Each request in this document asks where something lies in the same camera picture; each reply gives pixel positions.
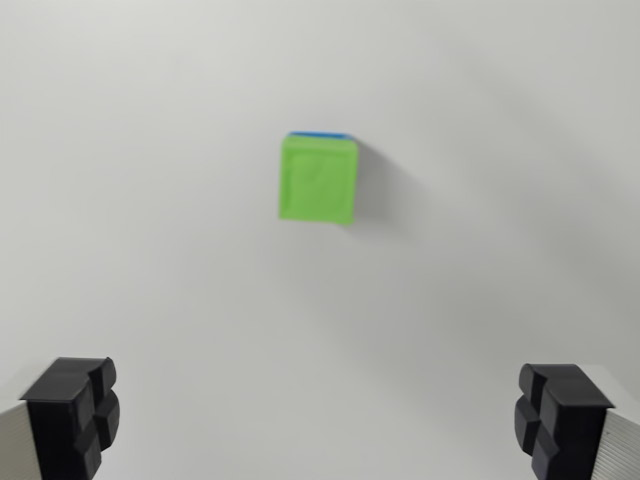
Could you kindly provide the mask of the gripper right finger with silver black pad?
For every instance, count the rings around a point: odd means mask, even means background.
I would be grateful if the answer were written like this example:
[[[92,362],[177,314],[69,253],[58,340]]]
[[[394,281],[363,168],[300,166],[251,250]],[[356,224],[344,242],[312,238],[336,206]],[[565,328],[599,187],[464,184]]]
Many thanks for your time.
[[[602,366],[521,367],[514,429],[538,479],[639,478],[639,399]]]

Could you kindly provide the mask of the gripper left finger with silver black pad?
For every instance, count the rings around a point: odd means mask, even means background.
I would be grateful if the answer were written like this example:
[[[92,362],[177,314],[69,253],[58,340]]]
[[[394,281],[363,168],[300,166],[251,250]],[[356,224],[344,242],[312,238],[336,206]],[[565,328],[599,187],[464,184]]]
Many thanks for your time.
[[[3,479],[90,480],[117,436],[120,403],[109,358],[59,357],[1,396]]]

